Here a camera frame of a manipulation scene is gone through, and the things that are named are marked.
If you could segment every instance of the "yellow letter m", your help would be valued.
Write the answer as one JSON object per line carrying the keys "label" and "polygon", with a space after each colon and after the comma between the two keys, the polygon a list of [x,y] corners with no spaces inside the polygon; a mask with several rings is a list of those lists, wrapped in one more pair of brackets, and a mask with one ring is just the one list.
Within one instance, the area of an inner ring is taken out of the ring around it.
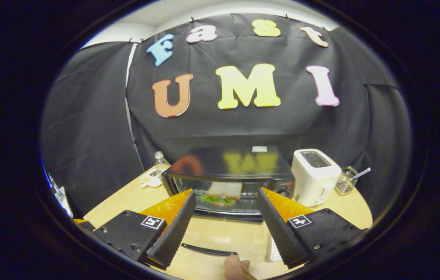
{"label": "yellow letter m", "polygon": [[271,64],[256,64],[249,78],[237,69],[236,66],[224,66],[215,71],[222,79],[222,100],[219,101],[220,109],[233,109],[239,104],[234,98],[234,91],[245,107],[250,105],[256,90],[253,103],[258,107],[279,106],[281,99],[275,92],[272,73],[275,67]]}

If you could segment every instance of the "wooden table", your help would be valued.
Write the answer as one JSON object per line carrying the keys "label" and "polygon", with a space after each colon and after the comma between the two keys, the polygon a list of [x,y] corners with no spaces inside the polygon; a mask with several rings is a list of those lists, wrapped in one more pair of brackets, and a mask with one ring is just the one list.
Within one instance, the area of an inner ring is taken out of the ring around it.
{"label": "wooden table", "polygon": [[[140,177],[101,202],[87,213],[84,219],[98,228],[122,211],[140,212],[169,197],[163,186],[142,188]],[[335,211],[360,229],[372,226],[370,209],[357,189],[345,196],[333,191],[327,202],[312,207],[315,211],[323,208]],[[241,260],[251,261],[251,274],[261,280],[291,271],[282,261],[267,261],[270,237],[265,223],[192,216],[182,242],[215,250],[238,252]],[[225,257],[205,255],[180,246],[166,271],[152,268],[187,280],[223,280],[224,260]]]}

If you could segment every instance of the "black handle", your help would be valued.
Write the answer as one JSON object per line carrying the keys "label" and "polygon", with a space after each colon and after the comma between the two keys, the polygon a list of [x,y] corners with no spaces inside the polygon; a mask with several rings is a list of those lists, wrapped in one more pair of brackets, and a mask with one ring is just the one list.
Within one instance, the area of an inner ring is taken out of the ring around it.
{"label": "black handle", "polygon": [[182,247],[188,248],[190,250],[195,250],[199,253],[208,254],[208,255],[214,255],[214,256],[230,256],[230,255],[237,255],[236,252],[228,252],[225,250],[213,250],[208,248],[202,248],[198,246],[193,246],[189,244],[182,243]]}

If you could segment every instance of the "bread slice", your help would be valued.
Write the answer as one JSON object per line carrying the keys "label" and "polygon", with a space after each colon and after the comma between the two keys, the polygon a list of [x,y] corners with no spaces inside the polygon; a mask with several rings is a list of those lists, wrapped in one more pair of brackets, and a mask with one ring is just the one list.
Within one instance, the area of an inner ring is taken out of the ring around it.
{"label": "bread slice", "polygon": [[[240,182],[213,182],[210,189],[206,192],[206,195],[209,197],[230,199],[230,206],[234,206],[241,198],[242,189],[243,183]],[[210,203],[213,205],[225,206],[224,203],[213,201],[210,201]]]}

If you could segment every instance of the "plastic bottle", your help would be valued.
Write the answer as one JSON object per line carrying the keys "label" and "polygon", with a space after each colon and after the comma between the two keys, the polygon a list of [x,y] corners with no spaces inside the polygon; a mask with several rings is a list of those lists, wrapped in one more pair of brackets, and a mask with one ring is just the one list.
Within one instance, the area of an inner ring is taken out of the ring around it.
{"label": "plastic bottle", "polygon": [[168,163],[168,161],[163,157],[163,153],[161,151],[155,152],[154,158],[156,158],[156,177],[160,178],[161,180],[161,173],[170,167],[170,163]]}

